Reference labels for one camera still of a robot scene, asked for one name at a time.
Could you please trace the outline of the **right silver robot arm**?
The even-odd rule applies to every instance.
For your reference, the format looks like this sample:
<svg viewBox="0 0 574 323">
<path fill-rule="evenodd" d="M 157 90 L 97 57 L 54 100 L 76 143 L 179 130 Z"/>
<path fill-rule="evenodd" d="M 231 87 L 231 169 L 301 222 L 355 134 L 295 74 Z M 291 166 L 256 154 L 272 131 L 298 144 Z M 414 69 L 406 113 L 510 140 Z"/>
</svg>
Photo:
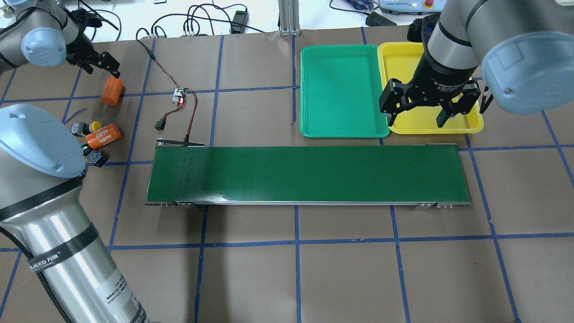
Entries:
<svg viewBox="0 0 574 323">
<path fill-rule="evenodd" d="M 489 98 L 506 112 L 533 114 L 573 101 L 574 8 L 555 0 L 448 0 L 440 13 L 418 18 L 407 39 L 422 43 L 412 79 L 390 79 L 380 98 L 389 126 L 419 106 L 440 106 L 443 127 L 468 114 L 481 90 L 471 79 L 482 72 Z"/>
</svg>

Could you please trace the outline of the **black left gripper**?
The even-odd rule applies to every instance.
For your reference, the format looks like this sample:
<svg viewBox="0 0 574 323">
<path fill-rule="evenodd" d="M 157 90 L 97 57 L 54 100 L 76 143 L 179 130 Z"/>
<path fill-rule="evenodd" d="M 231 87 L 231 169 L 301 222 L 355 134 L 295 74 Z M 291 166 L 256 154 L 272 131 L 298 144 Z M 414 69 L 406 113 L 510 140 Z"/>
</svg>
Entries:
<svg viewBox="0 0 574 323">
<path fill-rule="evenodd" d="M 102 19 L 85 9 L 73 10 L 68 16 L 78 27 L 78 35 L 66 45 L 66 61 L 82 68 L 88 75 L 92 75 L 94 67 L 98 67 L 109 72 L 114 78 L 119 78 L 120 63 L 109 52 L 95 51 L 92 41 L 84 34 L 86 27 L 101 27 Z"/>
</svg>

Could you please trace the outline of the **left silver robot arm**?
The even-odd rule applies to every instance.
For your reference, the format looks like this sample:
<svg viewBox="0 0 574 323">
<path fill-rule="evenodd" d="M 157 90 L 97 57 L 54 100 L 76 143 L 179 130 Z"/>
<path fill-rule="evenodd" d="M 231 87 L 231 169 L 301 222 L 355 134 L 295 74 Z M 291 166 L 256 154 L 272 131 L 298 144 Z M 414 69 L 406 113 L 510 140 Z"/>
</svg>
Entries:
<svg viewBox="0 0 574 323">
<path fill-rule="evenodd" d="M 53 0 L 8 0 L 1 72 L 64 61 L 120 76 L 85 36 L 87 21 Z M 66 323 L 147 323 L 146 311 L 79 201 L 86 164 L 65 125 L 30 104 L 1 109 L 1 233 L 26 257 Z"/>
</svg>

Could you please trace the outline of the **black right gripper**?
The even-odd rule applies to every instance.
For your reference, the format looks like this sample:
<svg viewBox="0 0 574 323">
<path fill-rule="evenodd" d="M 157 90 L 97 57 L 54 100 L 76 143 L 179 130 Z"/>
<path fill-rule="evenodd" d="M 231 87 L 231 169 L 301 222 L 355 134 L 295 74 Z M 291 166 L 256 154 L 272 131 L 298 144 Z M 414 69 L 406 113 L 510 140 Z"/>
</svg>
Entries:
<svg viewBox="0 0 574 323">
<path fill-rule="evenodd" d="M 412 79 L 407 83 L 389 79 L 379 97 L 379 109 L 386 114 L 388 127 L 393 126 L 398 114 L 419 106 L 441 108 L 437 127 L 459 114 L 471 113 L 480 95 L 477 82 L 471 80 L 477 67 L 449 67 L 432 56 L 427 44 L 422 44 Z"/>
</svg>

